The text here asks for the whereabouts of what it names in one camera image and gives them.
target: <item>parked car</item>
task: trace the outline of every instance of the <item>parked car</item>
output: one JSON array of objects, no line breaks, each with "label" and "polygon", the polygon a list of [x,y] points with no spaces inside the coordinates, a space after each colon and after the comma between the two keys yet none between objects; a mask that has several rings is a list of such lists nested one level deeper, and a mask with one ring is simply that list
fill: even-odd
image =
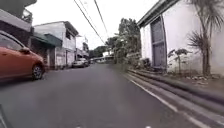
[{"label": "parked car", "polygon": [[12,35],[0,31],[0,78],[32,76],[41,79],[44,59],[25,47]]},{"label": "parked car", "polygon": [[79,58],[77,61],[72,63],[73,68],[84,68],[89,66],[89,61],[85,58]]}]

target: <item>overcast sky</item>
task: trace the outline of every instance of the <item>overcast sky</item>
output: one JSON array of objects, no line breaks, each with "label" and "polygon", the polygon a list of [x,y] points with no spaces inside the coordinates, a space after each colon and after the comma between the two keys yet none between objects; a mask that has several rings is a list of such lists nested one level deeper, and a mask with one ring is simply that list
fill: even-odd
[{"label": "overcast sky", "polygon": [[[96,30],[106,41],[108,36],[118,33],[121,18],[133,18],[138,21],[158,0],[97,0],[108,29],[108,36],[94,0],[81,1],[92,18]],[[27,9],[33,13],[33,25],[55,21],[70,21],[80,35],[87,37],[90,49],[103,45],[103,42],[90,27],[74,0],[37,0],[36,4],[29,6]]]}]

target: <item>white house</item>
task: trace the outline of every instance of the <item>white house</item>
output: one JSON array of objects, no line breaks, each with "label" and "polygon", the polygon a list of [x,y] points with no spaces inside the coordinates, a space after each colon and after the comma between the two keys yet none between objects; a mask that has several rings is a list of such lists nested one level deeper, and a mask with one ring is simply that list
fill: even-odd
[{"label": "white house", "polygon": [[68,21],[46,23],[34,26],[34,31],[52,34],[62,40],[62,47],[55,48],[55,66],[71,66],[76,58],[76,36],[78,31]]},{"label": "white house", "polygon": [[[200,22],[195,8],[188,0],[160,0],[138,22],[141,28],[142,58],[149,58],[153,67],[177,70],[174,58],[168,58],[173,49],[187,49],[192,52],[183,56],[185,70],[201,72],[202,58],[198,50],[190,47],[189,37],[200,31]],[[224,26],[215,31],[211,43],[211,72],[224,75]]]}]

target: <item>car side mirror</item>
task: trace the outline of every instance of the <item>car side mirror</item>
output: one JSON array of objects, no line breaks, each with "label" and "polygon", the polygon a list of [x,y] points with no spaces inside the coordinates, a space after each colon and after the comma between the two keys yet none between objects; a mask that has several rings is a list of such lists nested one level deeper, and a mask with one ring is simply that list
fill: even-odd
[{"label": "car side mirror", "polygon": [[20,52],[23,53],[23,54],[30,54],[30,49],[27,48],[27,47],[24,47],[24,48],[22,48],[22,49],[20,50]]}]

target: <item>gate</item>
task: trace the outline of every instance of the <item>gate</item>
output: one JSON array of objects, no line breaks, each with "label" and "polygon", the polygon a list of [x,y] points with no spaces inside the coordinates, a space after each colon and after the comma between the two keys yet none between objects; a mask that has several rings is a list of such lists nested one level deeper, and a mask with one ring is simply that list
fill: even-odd
[{"label": "gate", "polygon": [[153,67],[156,69],[166,69],[167,65],[166,42],[161,17],[157,18],[155,21],[151,23],[151,33],[152,33]]}]

